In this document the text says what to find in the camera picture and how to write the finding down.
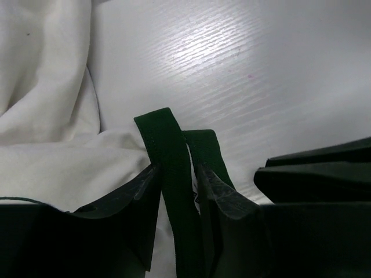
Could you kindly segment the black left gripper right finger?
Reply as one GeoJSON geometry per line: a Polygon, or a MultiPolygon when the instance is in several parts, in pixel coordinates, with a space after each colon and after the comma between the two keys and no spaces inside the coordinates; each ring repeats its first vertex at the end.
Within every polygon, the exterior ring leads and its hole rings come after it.
{"type": "Polygon", "coordinates": [[[258,205],[198,170],[207,277],[369,277],[369,203],[258,205]]]}

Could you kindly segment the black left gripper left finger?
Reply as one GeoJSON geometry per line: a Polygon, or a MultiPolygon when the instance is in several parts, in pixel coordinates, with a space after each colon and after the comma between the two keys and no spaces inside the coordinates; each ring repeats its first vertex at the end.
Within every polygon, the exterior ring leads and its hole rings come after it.
{"type": "Polygon", "coordinates": [[[12,198],[1,205],[2,277],[144,277],[151,268],[160,168],[78,208],[12,198]]]}

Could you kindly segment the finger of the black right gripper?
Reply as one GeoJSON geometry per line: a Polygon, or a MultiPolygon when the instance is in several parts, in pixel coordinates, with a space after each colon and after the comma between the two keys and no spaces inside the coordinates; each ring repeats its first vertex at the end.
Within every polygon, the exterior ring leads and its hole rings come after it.
{"type": "Polygon", "coordinates": [[[277,156],[254,174],[273,203],[370,201],[370,138],[277,156]]]}

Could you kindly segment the white and green t shirt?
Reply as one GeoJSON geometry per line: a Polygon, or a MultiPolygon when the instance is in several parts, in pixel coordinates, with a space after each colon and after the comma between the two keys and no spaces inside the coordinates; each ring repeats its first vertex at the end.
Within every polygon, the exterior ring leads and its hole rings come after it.
{"type": "Polygon", "coordinates": [[[206,277],[193,176],[229,176],[213,130],[181,130],[169,108],[101,131],[87,66],[91,1],[1,2],[1,205],[12,198],[74,212],[160,168],[177,277],[206,277]]]}

